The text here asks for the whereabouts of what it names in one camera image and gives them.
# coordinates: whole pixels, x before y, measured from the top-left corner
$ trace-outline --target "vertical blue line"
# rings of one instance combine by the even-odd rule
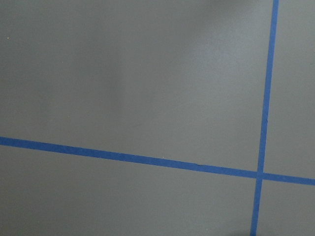
[[[253,210],[252,210],[251,236],[256,236],[257,225],[258,225],[259,205],[260,205],[260,196],[261,196],[261,189],[262,189],[265,151],[266,151],[272,68],[273,68],[274,51],[275,51],[275,43],[276,43],[278,7],[279,7],[279,0],[274,0],[273,6],[272,6],[271,25],[270,25],[270,37],[269,37],[268,59],[267,59],[267,67],[266,67],[264,100],[263,100],[263,105],[262,105],[258,167],[257,167],[254,203],[253,203]]]

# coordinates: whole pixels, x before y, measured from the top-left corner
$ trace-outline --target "concrete floor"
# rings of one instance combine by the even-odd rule
[[[0,136],[256,171],[272,0],[5,1]],[[315,178],[315,1],[280,0],[265,172]],[[249,236],[255,179],[0,146],[1,235]],[[313,236],[263,182],[258,236]]]

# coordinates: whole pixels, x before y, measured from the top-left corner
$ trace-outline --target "horizontal blue line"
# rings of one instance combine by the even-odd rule
[[[174,161],[174,160],[161,159],[161,158],[123,154],[123,153],[110,152],[110,151],[101,151],[101,150],[94,150],[94,149],[81,148],[81,147],[71,147],[71,146],[64,146],[64,145],[58,145],[58,144],[48,144],[48,143],[27,141],[27,140],[21,140],[21,139],[12,139],[12,138],[6,138],[6,137],[0,137],[0,145],[17,147],[17,148],[35,149],[35,150],[41,150],[41,151],[51,151],[51,152],[58,152],[58,153],[64,153],[64,154],[73,154],[73,155],[79,155],[79,156],[96,157],[96,158],[103,158],[103,159],[109,159],[109,160],[126,161],[126,162],[133,162],[133,163],[140,163],[140,164],[147,164],[147,165],[154,165],[154,166],[164,166],[164,167],[170,167],[170,168],[176,168],[176,169],[207,172],[207,173],[214,173],[214,174],[221,174],[221,175],[228,175],[228,176],[256,178],[255,171],[246,171],[246,170],[239,170],[239,169],[218,167],[218,166],[198,165],[198,164],[190,163],[190,162],[182,162],[182,161]]]

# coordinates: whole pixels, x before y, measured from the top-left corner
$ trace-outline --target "blue line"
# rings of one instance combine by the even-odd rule
[[[238,176],[238,177],[248,177],[248,178],[256,178],[255,171],[246,171],[239,170],[233,168],[226,167],[218,167],[218,166],[208,166],[208,165],[198,165],[190,162],[182,162],[182,161],[174,161],[168,159],[161,158],[153,158],[146,156],[137,156],[131,154],[123,154],[117,152],[110,151],[101,151],[94,150],[88,148],[81,147],[70,147],[58,144],[48,144],[34,141],[27,141],[21,139],[12,139],[6,137],[0,137],[0,145],[11,146],[17,148],[27,148],[27,149],[35,149],[41,151],[51,151],[58,152],[64,154],[73,154],[79,156],[88,156],[88,157],[96,157],[103,158],[109,160],[117,160],[117,161],[126,161],[154,166],[164,166],[176,169],[190,170],[190,171],[199,171],[199,172],[207,172],[228,176]]]
[[[262,189],[265,151],[266,151],[272,68],[273,68],[274,51],[275,51],[275,43],[276,43],[278,7],[279,7],[279,0],[274,0],[273,7],[272,7],[272,15],[271,15],[271,25],[270,25],[270,37],[269,37],[269,49],[268,49],[268,58],[267,58],[267,67],[266,67],[264,100],[263,100],[263,105],[262,105],[257,179],[256,179],[254,203],[253,203],[253,210],[252,210],[251,236],[256,236],[257,225],[258,225],[259,205],[260,205],[260,196],[261,196],[261,189]]]
[[[312,179],[312,178],[301,178],[301,177],[294,177],[294,176],[283,176],[283,175],[277,175],[277,174],[264,173],[263,179],[271,180],[271,181],[278,181],[278,182],[297,183],[297,184],[315,186],[315,179]]]

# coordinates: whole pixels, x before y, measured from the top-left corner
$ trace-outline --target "gray surface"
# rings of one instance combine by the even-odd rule
[[[255,170],[271,3],[6,1],[0,133]]]
[[[0,146],[1,235],[230,236],[254,179]]]
[[[265,171],[315,178],[315,1],[280,1]]]
[[[258,233],[266,236],[315,232],[314,186],[264,181]]]

